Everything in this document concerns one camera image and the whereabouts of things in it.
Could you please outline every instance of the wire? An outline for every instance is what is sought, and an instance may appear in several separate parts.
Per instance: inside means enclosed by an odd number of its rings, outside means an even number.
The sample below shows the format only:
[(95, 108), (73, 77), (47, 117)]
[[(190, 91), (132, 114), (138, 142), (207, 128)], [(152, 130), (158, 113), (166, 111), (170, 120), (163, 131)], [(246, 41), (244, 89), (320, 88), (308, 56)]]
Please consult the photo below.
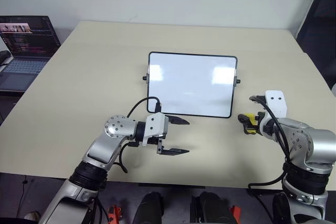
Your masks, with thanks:
[(101, 219), (103, 217), (103, 213), (102, 213), (102, 209), (101, 209), (99, 204), (98, 204), (98, 208), (99, 208), (99, 221), (98, 221), (98, 223), (101, 224)]
[(258, 197), (258, 195), (256, 195), (256, 194), (254, 193), (254, 191), (253, 191), (253, 189), (252, 189), (251, 187), (252, 187), (252, 186), (269, 186), (269, 185), (273, 185), (273, 184), (275, 184), (275, 183), (281, 181), (281, 180), (285, 177), (286, 174), (287, 174), (287, 171), (283, 171), (282, 174), (281, 174), (279, 177), (277, 177), (276, 179), (274, 179), (274, 180), (272, 180), (272, 181), (270, 181), (270, 182), (266, 182), (266, 183), (250, 183), (250, 184), (247, 185), (249, 192), (250, 192), (250, 193), (251, 193), (251, 194), (252, 194), (252, 195), (253, 195), (253, 196), (260, 202), (260, 204), (263, 206), (265, 212), (267, 213), (267, 215), (268, 215), (268, 217), (269, 217), (269, 219), (271, 220), (272, 223), (274, 223), (274, 221), (273, 221), (273, 217), (272, 217), (271, 213), (268, 211), (266, 205), (261, 201), (261, 199)]
[(143, 98), (141, 99), (139, 102), (136, 103), (136, 105), (134, 105), (134, 107), (131, 109), (131, 111), (128, 113), (127, 117), (129, 118), (130, 115), (132, 114), (132, 112), (135, 110), (135, 108), (140, 104), (142, 103), (143, 101), (147, 101), (149, 99), (156, 99), (157, 103), (160, 103), (160, 100), (157, 98), (157, 97), (146, 97), (146, 98)]
[(286, 162), (288, 162), (289, 161), (289, 154), (288, 154), (288, 156), (286, 155), (286, 147), (284, 146), (284, 143), (283, 143), (283, 141), (280, 138), (279, 130), (278, 130), (277, 127), (275, 127), (275, 129), (274, 129), (274, 133), (275, 133), (277, 142), (279, 143), (282, 151), (284, 152), (284, 154), (286, 156)]
[(92, 210), (92, 216), (91, 216), (91, 221), (90, 221), (90, 224), (94, 224), (94, 220), (96, 218), (96, 210), (97, 210), (97, 198), (98, 198), (98, 195), (96, 197), (96, 199), (94, 200), (94, 203), (93, 203), (93, 210)]
[(107, 222), (109, 222), (109, 217), (108, 217), (108, 215), (107, 215), (107, 212), (106, 212), (105, 208), (103, 207), (103, 205), (102, 205), (102, 203), (100, 202), (100, 200), (99, 200), (98, 197), (96, 198), (96, 200), (97, 200), (97, 202), (98, 202), (98, 206), (104, 211), (104, 214), (105, 214), (105, 217), (106, 217), (106, 219), (107, 219)]
[[(252, 100), (252, 101), (260, 103), (265, 108), (265, 110), (267, 110), (267, 112), (269, 113), (269, 115), (271, 116), (271, 118), (274, 120), (274, 123), (277, 126), (274, 129), (276, 140), (279, 143), (282, 151), (284, 152), (285, 162), (290, 162), (288, 141), (287, 141), (286, 135), (284, 133), (284, 130), (282, 129), (282, 127), (281, 127), (278, 119), (273, 114), (273, 111), (269, 108), (269, 106), (262, 99), (260, 99), (260, 98), (258, 98), (256, 96), (252, 96), (249, 99)], [(286, 174), (287, 174), (287, 171), (284, 170), (279, 177), (277, 177), (276, 179), (274, 179), (274, 180), (272, 180), (270, 182), (266, 182), (266, 183), (250, 183), (250, 184), (247, 185), (249, 192), (260, 202), (260, 204), (264, 208), (265, 212), (267, 213), (267, 215), (268, 215), (268, 217), (269, 217), (269, 219), (271, 220), (272, 223), (274, 223), (273, 216), (271, 215), (271, 213), (269, 212), (269, 210), (267, 209), (267, 207), (263, 203), (263, 201), (258, 197), (258, 195), (255, 194), (254, 190), (252, 189), (252, 186), (269, 186), (269, 185), (273, 185), (273, 184), (281, 181), (285, 177)]]
[(256, 96), (252, 96), (249, 98), (250, 100), (252, 101), (256, 101), (258, 103), (260, 103), (266, 110), (267, 112), (269, 113), (269, 115), (271, 116), (271, 118), (274, 120), (274, 123), (276, 124), (276, 126), (278, 127), (278, 130), (282, 136), (282, 139), (284, 140), (284, 145), (285, 145), (285, 150), (283, 150), (285, 156), (286, 156), (286, 159), (287, 161), (289, 161), (289, 146), (288, 146), (288, 142), (287, 142), (287, 138), (286, 138), (286, 135), (284, 133), (284, 130), (282, 129), (278, 119), (275, 117), (275, 115), (273, 114), (272, 110), (269, 108), (269, 106), (260, 98), (256, 97)]
[(128, 143), (124, 144), (123, 147), (121, 147), (120, 153), (119, 153), (119, 162), (114, 162), (114, 165), (119, 165), (121, 167), (121, 169), (124, 171), (124, 173), (128, 173), (127, 168), (124, 166), (124, 164), (122, 163), (122, 152), (124, 151), (124, 149), (126, 148), (126, 146), (128, 146)]
[(18, 207), (17, 207), (16, 218), (19, 218), (19, 215), (20, 215), (22, 199), (23, 199), (23, 196), (24, 196), (24, 194), (25, 194), (25, 185), (26, 185), (27, 183), (28, 183), (28, 181), (27, 181), (27, 175), (25, 175), (25, 180), (22, 181), (22, 194), (21, 194), (21, 198), (20, 198), (20, 201), (19, 201), (19, 205), (18, 205)]

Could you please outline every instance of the beige table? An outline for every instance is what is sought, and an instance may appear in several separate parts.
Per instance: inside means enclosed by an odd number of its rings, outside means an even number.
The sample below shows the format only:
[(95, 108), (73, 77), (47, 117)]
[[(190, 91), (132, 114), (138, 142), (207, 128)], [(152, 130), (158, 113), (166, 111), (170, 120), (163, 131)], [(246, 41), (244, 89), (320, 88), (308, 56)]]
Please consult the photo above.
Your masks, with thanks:
[[(248, 100), (282, 90), (288, 117), (336, 131), (335, 98), (309, 57), (286, 30), (81, 22), (0, 127), (0, 172), (68, 177), (105, 120), (127, 114), (146, 96), (150, 51), (234, 55), (242, 83), (230, 119), (183, 116), (170, 125), (165, 147), (127, 148), (129, 173), (113, 167), (110, 180), (246, 187), (281, 173), (283, 154), (273, 141), (245, 135), (239, 113), (261, 111)], [(145, 103), (132, 117), (144, 120)], [(336, 189), (335, 172), (328, 189)], [(271, 188), (280, 188), (280, 184)]]

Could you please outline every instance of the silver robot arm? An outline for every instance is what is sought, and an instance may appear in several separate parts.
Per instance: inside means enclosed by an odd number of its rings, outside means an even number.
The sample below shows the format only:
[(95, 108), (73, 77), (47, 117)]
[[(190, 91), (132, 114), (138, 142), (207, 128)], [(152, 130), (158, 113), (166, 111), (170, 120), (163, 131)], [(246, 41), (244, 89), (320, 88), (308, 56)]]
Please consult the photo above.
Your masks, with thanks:
[(146, 122), (114, 115), (105, 122), (102, 133), (86, 151), (82, 161), (59, 189), (41, 217), (39, 224), (81, 224), (92, 215), (90, 205), (98, 195), (125, 141), (137, 143), (156, 140), (162, 143), (167, 134), (168, 118), (158, 112)]
[[(325, 188), (336, 162), (336, 135), (286, 118), (287, 106), (281, 91), (268, 90), (265, 96), (254, 96), (250, 100), (270, 108), (288, 143), (289, 160), (283, 166), (286, 172), (282, 179), (284, 191), (273, 201), (275, 222), (324, 220), (328, 198)], [(280, 129), (269, 112), (259, 112), (252, 120), (246, 115), (239, 115), (238, 119), (244, 125), (245, 133), (259, 133), (279, 144), (279, 141), (284, 142), (283, 137), (278, 138)]]

